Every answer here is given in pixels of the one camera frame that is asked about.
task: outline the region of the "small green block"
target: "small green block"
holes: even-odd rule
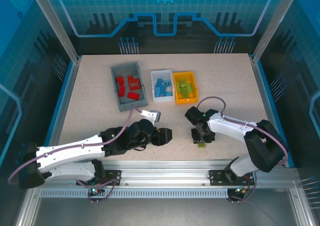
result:
[[[205,143],[198,143],[198,148],[205,148],[206,144]]]
[[[181,80],[180,80],[180,84],[181,84],[181,85],[182,85],[182,84],[186,84],[185,81],[186,81],[185,79],[181,79]]]
[[[182,97],[183,98],[189,98],[189,93],[186,87],[181,88],[181,92],[182,92]]]
[[[176,84],[176,90],[178,93],[181,93],[181,88],[180,88],[180,84],[178,82],[175,83]]]
[[[191,85],[191,83],[186,85],[186,89],[188,90],[188,93],[192,93],[192,85]]]

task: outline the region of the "clear panel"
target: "clear panel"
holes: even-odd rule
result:
[[[294,0],[261,57],[292,158],[303,179],[320,178],[319,0]],[[320,194],[314,194],[318,202]]]
[[[50,1],[79,54],[252,53],[280,2]]]
[[[8,177],[25,143],[44,144],[70,60],[35,0],[0,6],[0,224],[9,226],[24,191]]]

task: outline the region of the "cable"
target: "cable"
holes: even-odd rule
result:
[[[43,155],[40,155],[40,156],[37,156],[25,163],[23,163],[22,165],[20,165],[8,178],[8,184],[10,185],[13,185],[14,183],[12,182],[12,179],[14,178],[14,176],[19,173],[19,171],[21,169],[23,169],[24,167],[26,167],[27,165],[39,160],[39,159],[42,159],[44,157],[47,157],[48,155],[52,155],[56,152],[59,152],[59,151],[62,151],[62,150],[68,150],[68,149],[74,149],[74,148],[79,148],[79,147],[93,147],[93,146],[101,146],[101,145],[107,145],[107,144],[110,144],[112,143],[113,141],[115,141],[117,138],[119,138],[119,136],[125,131],[130,119],[131,119],[131,116],[132,116],[132,113],[134,111],[134,108],[135,106],[132,105],[131,107],[131,110],[130,110],[130,113],[129,113],[129,116],[126,120],[126,122],[124,123],[124,126],[122,127],[122,129],[119,131],[119,133],[113,137],[112,139],[108,140],[108,141],[105,141],[105,142],[102,142],[102,143],[92,143],[92,144],[79,144],[79,145],[70,145],[70,146],[66,146],[66,147],[63,147],[63,148],[59,148],[59,149],[56,149],[56,150],[52,150],[50,152],[48,152],[47,154],[43,154]]]
[[[256,172],[253,173],[254,174],[254,187],[252,189],[252,191],[250,192],[250,194],[245,198],[245,199],[242,199],[240,197],[237,197],[237,196],[231,196],[231,198],[234,198],[236,200],[239,200],[239,202],[245,202],[245,203],[248,203],[254,207],[257,207],[258,209],[260,209],[272,222],[274,222],[276,225],[280,226],[264,209],[262,209],[260,206],[248,201],[249,198],[252,197],[252,195],[254,194],[256,188],[257,188],[257,174]]]
[[[117,184],[117,180],[116,179],[109,180],[109,181],[107,181],[107,182],[105,182],[105,183],[103,183],[101,185],[97,185],[97,186],[85,185],[80,180],[77,180],[77,183],[80,184],[81,186],[87,188],[87,189],[100,189],[103,186],[106,186],[106,185],[108,185],[110,183],[113,183],[113,186],[112,186],[111,190],[109,191],[109,193],[101,200],[92,200],[91,197],[90,197],[90,194],[88,194],[88,200],[91,201],[91,203],[93,203],[93,202],[99,203],[99,202],[105,201],[107,198],[110,197],[110,195],[112,194],[112,192],[113,192],[113,190],[114,190],[114,188],[115,188],[115,186]]]
[[[217,96],[209,96],[209,97],[201,100],[201,101],[198,103],[198,105],[196,106],[196,108],[198,109],[199,106],[200,106],[200,104],[201,104],[202,102],[204,102],[205,100],[208,100],[208,99],[218,99],[218,100],[222,101],[222,103],[223,103],[223,108],[222,108],[222,110],[221,110],[221,117],[222,117],[224,120],[229,121],[229,122],[234,123],[234,124],[239,124],[239,125],[243,125],[243,126],[249,126],[249,127],[253,128],[253,129],[255,129],[255,130],[260,131],[260,132],[263,133],[265,136],[267,136],[267,137],[269,137],[270,139],[272,139],[272,140],[282,149],[282,151],[283,151],[283,153],[284,153],[284,160],[281,161],[281,162],[279,162],[279,163],[277,163],[277,166],[283,165],[283,164],[285,164],[285,163],[288,161],[288,153],[287,153],[287,150],[285,149],[285,147],[282,145],[282,143],[281,143],[279,140],[277,140],[274,136],[272,136],[271,134],[269,134],[267,131],[259,128],[258,126],[255,126],[255,125],[252,125],[252,124],[247,124],[246,122],[242,122],[242,121],[230,119],[230,118],[224,116],[224,111],[225,111],[225,109],[226,109],[227,104],[226,104],[226,102],[225,102],[222,98],[217,97]]]

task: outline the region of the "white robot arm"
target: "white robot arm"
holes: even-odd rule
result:
[[[270,172],[271,169],[284,157],[283,150],[269,137],[250,127],[259,127],[276,138],[288,151],[287,145],[278,134],[273,125],[267,120],[245,122],[230,117],[222,117],[216,110],[206,113],[200,112],[196,107],[190,108],[185,117],[195,126],[191,130],[193,142],[211,143],[216,133],[233,137],[246,144],[249,154],[235,158],[225,168],[225,177],[232,184],[235,177],[242,177],[247,173],[261,170]]]
[[[45,157],[21,169],[19,187],[34,188],[53,179],[77,179],[97,184],[105,177],[105,171],[99,159],[121,155],[132,149],[142,148],[143,150],[149,143],[161,146],[172,139],[171,129],[154,127],[154,123],[160,120],[160,112],[143,110],[140,114],[144,119],[132,123],[116,140],[107,145],[104,142],[114,138],[122,127],[109,128],[90,138],[59,146],[37,147],[34,143],[30,143],[25,148],[22,162],[41,155]],[[66,148],[74,145],[80,145],[80,147]]]

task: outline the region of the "tabletop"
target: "tabletop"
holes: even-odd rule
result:
[[[127,151],[105,160],[217,160],[233,159],[248,153],[245,144],[216,134],[215,141],[198,148],[191,137],[192,124],[186,111],[195,104],[177,105],[175,101],[153,102],[151,71],[171,69],[193,71],[199,101],[219,96],[226,101],[227,116],[259,122],[267,119],[248,54],[135,54],[83,55],[65,116],[59,143],[79,141],[104,131],[123,126],[129,111],[119,112],[110,67],[138,62],[148,106],[143,110],[161,112],[157,128],[172,129],[173,139],[164,146],[147,145],[142,152]],[[221,111],[223,104],[210,99],[199,108]],[[133,112],[130,124],[142,116]]]

